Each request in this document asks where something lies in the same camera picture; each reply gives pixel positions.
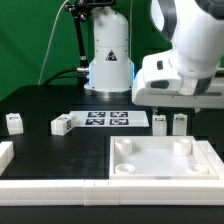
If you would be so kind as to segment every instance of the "white tray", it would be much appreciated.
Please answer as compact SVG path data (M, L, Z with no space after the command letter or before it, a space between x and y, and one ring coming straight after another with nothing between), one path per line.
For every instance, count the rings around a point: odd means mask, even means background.
M180 156L174 145L184 141L190 142L191 152ZM219 179L214 164L218 160L212 162L205 151L190 136L111 137L110 179Z

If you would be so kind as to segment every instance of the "warning sign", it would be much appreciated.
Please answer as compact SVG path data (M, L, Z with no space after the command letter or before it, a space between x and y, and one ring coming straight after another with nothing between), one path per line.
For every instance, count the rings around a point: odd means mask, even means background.
M117 58L112 50L110 51L109 55L107 56L106 61L117 61Z

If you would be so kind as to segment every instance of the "white cube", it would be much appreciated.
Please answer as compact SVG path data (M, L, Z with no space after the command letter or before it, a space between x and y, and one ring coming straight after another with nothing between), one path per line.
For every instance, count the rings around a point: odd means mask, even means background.
M187 135L187 115L174 114L173 119L173 135Z
M6 115L6 123L9 135L16 135L23 133L23 122L20 114L10 113Z
M76 116L62 114L51 122L51 134L64 136L75 127Z
M152 132L154 136L166 136L167 122L165 115L153 115Z

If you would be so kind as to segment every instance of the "table surface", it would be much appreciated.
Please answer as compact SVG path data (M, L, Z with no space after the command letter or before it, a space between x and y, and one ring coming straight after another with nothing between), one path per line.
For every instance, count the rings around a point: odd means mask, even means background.
M224 158L224 111L159 108L167 116L168 135L173 115L188 115L187 134L208 140ZM146 111L150 127L77 127L66 136L52 136L50 122L70 111ZM20 113L24 134L9 136L5 115ZM0 102L0 142L13 141L15 158L0 179L108 179L110 136L150 136L151 107L131 99L85 96L76 86L25 86ZM119 206L119 207L2 207L1 223L21 217L22 223L221 223L222 206Z

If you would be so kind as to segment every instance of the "small white block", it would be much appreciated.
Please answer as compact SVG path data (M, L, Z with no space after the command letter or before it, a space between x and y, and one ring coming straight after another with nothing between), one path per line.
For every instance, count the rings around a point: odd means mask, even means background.
M23 133L23 122L20 114L10 113L6 115L6 123L9 135L16 135Z
M13 143L0 143L0 175L4 172L12 158L14 157Z
M62 114L51 122L52 135L64 136L75 127L76 116L72 114Z
M167 122L165 115L153 115L152 133L154 136L166 136Z
M174 114L173 119L173 135L187 135L187 115Z

